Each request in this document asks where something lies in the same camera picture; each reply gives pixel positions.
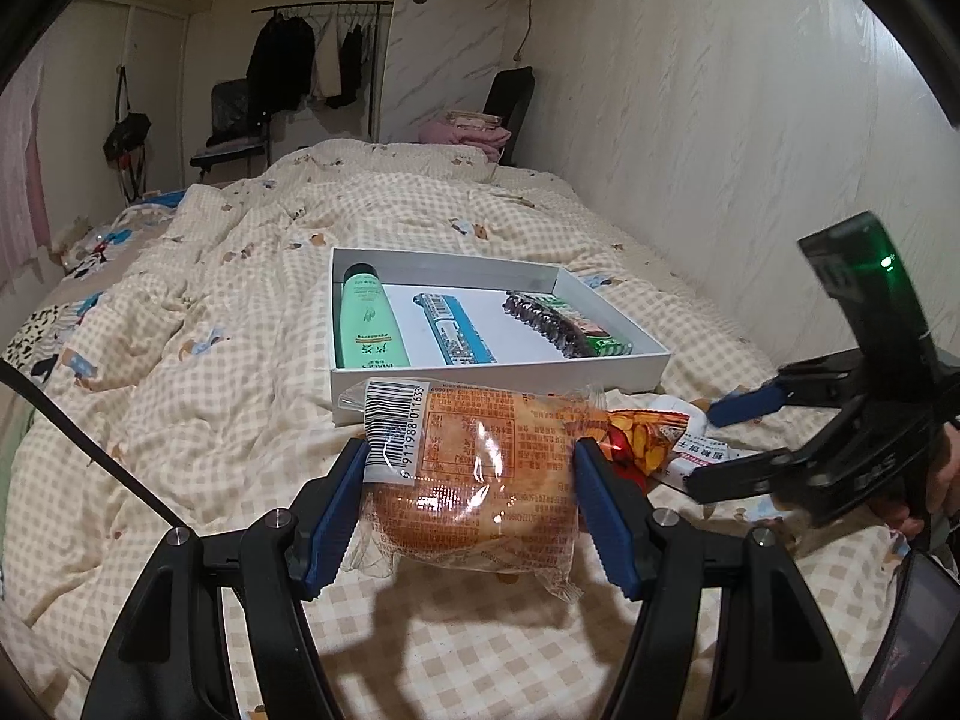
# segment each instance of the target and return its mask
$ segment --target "packaged bread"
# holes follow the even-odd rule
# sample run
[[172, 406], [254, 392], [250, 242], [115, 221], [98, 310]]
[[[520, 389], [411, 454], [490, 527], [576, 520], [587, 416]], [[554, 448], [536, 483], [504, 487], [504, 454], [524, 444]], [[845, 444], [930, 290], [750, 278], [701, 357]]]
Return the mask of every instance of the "packaged bread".
[[411, 557], [532, 572], [553, 594], [576, 599], [568, 581], [577, 535], [571, 456], [589, 421], [603, 416], [587, 397], [370, 379], [340, 405], [363, 408], [371, 447], [366, 541], [354, 567], [383, 560], [392, 569]]

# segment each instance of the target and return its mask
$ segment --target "human hand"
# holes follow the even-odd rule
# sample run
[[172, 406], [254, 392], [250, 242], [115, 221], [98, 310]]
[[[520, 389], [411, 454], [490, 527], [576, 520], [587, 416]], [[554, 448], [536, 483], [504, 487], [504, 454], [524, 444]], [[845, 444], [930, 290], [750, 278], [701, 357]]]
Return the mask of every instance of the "human hand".
[[[914, 538], [923, 531], [923, 520], [911, 517], [909, 507], [902, 500], [877, 496], [869, 505], [877, 517], [906, 538]], [[944, 426], [944, 440], [930, 464], [926, 508], [930, 514], [942, 509], [948, 517], [960, 511], [960, 431], [952, 425]]]

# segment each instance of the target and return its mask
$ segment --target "lotion bottle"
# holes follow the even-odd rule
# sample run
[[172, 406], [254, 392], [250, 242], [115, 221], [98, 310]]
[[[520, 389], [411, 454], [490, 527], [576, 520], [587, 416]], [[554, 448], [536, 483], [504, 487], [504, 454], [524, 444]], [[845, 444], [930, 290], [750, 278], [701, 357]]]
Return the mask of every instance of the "lotion bottle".
[[344, 274], [338, 341], [345, 368], [410, 367], [390, 300], [367, 263]]

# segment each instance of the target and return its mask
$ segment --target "chair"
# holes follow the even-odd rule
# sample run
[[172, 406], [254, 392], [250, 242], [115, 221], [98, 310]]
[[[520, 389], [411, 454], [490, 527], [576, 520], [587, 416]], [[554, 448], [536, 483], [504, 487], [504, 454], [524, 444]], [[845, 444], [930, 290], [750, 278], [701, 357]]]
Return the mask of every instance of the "chair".
[[270, 124], [258, 132], [250, 132], [247, 123], [247, 80], [237, 79], [215, 84], [210, 91], [210, 113], [213, 132], [190, 158], [190, 167], [200, 168], [200, 181], [214, 165], [246, 159], [251, 177], [251, 159], [265, 155], [270, 165]]
[[493, 78], [490, 94], [483, 112], [503, 119], [502, 125], [510, 130], [510, 140], [503, 148], [500, 156], [501, 165], [513, 167], [514, 146], [517, 145], [517, 136], [520, 136], [520, 127], [527, 115], [527, 108], [534, 95], [534, 69], [532, 67], [517, 68], [516, 70], [501, 70]]

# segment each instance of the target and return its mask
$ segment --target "pink blanket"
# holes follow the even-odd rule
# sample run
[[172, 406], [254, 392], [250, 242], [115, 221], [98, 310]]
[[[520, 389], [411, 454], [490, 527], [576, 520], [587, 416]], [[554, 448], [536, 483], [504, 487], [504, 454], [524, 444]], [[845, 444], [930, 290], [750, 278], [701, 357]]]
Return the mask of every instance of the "pink blanket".
[[474, 127], [455, 127], [446, 122], [428, 122], [421, 127], [419, 141], [421, 143], [446, 143], [457, 146], [477, 146], [482, 148], [488, 161], [498, 162], [500, 150], [510, 140], [510, 130], [503, 127], [493, 129], [476, 129]]

